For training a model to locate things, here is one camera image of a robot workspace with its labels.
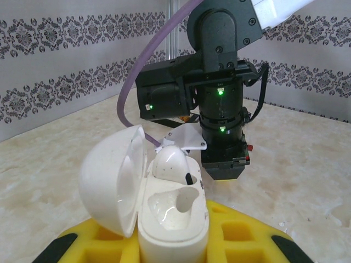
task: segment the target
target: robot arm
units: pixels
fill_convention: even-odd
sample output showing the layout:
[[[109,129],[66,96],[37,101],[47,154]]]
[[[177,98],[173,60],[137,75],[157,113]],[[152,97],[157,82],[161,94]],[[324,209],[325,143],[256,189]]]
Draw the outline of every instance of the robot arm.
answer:
[[[262,38],[312,0],[204,0],[188,20],[193,55],[146,65],[136,79],[140,116],[158,120],[188,116],[199,107],[206,149],[201,163],[215,180],[236,179],[250,164],[242,127],[260,112],[268,69],[238,61],[237,52]],[[243,107],[243,88],[262,78],[251,116]]]

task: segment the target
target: white earbud charging case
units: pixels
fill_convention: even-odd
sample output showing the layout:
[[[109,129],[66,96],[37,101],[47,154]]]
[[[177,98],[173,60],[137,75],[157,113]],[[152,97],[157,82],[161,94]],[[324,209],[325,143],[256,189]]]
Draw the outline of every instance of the white earbud charging case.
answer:
[[[82,165],[82,202],[102,227],[127,238],[138,219],[143,263],[204,262],[209,219],[199,164],[186,157],[193,185],[158,179],[152,162],[146,168],[145,144],[140,125],[98,143]]]

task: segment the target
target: screw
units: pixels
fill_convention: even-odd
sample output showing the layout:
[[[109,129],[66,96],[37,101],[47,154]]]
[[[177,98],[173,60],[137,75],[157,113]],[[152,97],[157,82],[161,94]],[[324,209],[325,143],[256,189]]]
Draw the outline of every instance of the screw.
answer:
[[[243,41],[244,45],[249,45],[250,42],[251,42],[251,41],[250,41],[249,38],[245,38],[244,41]]]
[[[251,18],[249,21],[248,21],[248,24],[250,26],[253,26],[254,24],[256,24],[256,19],[255,18]]]
[[[216,47],[216,52],[219,54],[219,53],[222,53],[223,52],[223,48],[221,46],[218,46]]]

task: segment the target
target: white plastic piece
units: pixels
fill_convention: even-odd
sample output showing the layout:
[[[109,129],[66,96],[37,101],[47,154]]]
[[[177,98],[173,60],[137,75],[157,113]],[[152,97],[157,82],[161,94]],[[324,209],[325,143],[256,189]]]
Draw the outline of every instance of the white plastic piece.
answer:
[[[206,150],[207,144],[201,135],[199,123],[185,123],[171,130],[161,141],[161,146],[155,152],[161,151],[168,145],[176,145],[183,151]]]
[[[106,138],[83,162],[81,199],[90,215],[116,234],[130,237],[138,219],[144,263],[203,262],[209,219],[200,167],[178,147],[168,147],[146,169],[145,134],[141,126]],[[163,167],[161,174],[165,169],[171,176],[154,177],[158,167]],[[189,172],[194,184],[174,179],[177,174],[171,172],[173,169]]]
[[[185,176],[188,173],[188,161],[179,147],[169,145],[156,155],[152,166],[154,177],[187,185]]]
[[[314,0],[251,0],[262,29],[273,28]]]

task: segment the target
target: open case lid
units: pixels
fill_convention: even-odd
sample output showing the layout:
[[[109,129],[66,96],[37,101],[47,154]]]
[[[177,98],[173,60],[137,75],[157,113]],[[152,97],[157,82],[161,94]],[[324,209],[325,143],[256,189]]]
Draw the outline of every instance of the open case lid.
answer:
[[[92,218],[116,234],[130,237],[134,231],[147,160],[145,134],[139,125],[107,137],[83,162],[81,200]]]

